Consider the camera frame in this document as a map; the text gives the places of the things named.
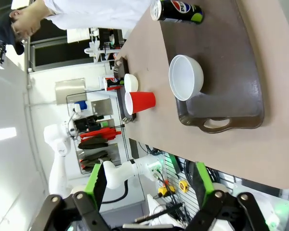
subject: man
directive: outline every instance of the man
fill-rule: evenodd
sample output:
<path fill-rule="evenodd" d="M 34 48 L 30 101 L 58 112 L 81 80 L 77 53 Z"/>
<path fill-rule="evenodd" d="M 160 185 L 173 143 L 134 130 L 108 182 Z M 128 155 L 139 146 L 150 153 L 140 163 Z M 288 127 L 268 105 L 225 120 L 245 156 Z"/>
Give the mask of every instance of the man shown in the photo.
<path fill-rule="evenodd" d="M 0 44 L 11 44 L 18 55 L 22 41 L 32 36 L 46 18 L 60 29 L 133 29 L 151 0 L 36 0 L 28 7 L 0 17 Z"/>

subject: white ceramic bowl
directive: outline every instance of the white ceramic bowl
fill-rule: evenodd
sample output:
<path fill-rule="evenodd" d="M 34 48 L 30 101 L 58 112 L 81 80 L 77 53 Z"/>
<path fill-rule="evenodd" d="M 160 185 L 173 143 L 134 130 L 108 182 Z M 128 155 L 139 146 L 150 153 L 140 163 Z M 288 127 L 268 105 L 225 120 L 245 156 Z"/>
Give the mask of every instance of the white ceramic bowl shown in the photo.
<path fill-rule="evenodd" d="M 133 76 L 131 74 L 125 74 L 124 87 L 126 92 L 138 91 L 138 80 L 136 76 Z"/>
<path fill-rule="evenodd" d="M 203 85 L 200 64 L 186 55 L 177 55 L 169 66 L 169 82 L 172 93 L 181 101 L 196 96 Z"/>

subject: pepsi logo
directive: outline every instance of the pepsi logo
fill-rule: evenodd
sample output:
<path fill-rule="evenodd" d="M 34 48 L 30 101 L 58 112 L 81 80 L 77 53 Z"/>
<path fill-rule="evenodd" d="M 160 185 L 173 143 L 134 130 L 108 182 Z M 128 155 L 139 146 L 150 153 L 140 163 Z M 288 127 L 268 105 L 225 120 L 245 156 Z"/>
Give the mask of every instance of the pepsi logo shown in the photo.
<path fill-rule="evenodd" d="M 175 9 L 180 13 L 187 13 L 191 9 L 191 6 L 189 4 L 186 4 L 181 1 L 171 1 L 174 5 Z"/>
<path fill-rule="evenodd" d="M 110 79 L 112 82 L 114 82 L 114 83 L 116 83 L 116 82 L 118 82 L 119 81 L 119 79 L 118 78 L 111 78 Z"/>

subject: beige tabletop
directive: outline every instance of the beige tabletop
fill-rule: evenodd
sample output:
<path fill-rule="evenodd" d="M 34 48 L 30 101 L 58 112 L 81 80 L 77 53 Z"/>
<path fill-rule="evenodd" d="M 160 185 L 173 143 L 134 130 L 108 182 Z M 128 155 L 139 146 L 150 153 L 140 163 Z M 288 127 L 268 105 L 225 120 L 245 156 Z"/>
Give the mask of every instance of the beige tabletop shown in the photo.
<path fill-rule="evenodd" d="M 169 63 L 159 22 L 147 11 L 120 52 L 140 91 L 157 104 L 126 125 L 128 136 L 238 177 L 289 188 L 289 25 L 278 0 L 238 0 L 262 79 L 265 119 L 257 129 L 206 134 L 180 123 L 168 83 Z"/>

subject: tray handle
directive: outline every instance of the tray handle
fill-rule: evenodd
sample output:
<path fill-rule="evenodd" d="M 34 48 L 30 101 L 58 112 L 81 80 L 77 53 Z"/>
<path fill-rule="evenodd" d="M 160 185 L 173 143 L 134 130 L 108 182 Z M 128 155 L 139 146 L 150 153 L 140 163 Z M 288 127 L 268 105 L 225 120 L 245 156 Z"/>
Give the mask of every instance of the tray handle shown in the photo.
<path fill-rule="evenodd" d="M 222 120 L 226 120 L 229 119 L 229 122 L 224 125 L 221 126 L 219 128 L 208 128 L 206 126 L 204 126 L 204 124 L 208 121 L 208 120 L 214 120 L 214 121 L 222 121 Z M 199 128 L 200 130 L 202 130 L 203 132 L 206 133 L 210 133 L 210 134 L 214 134 L 214 133 L 220 133 L 229 129 L 232 129 L 234 127 L 234 119 L 233 118 L 227 118 L 227 117 L 218 117 L 218 118 L 205 118 L 201 121 L 201 123 L 199 124 Z"/>

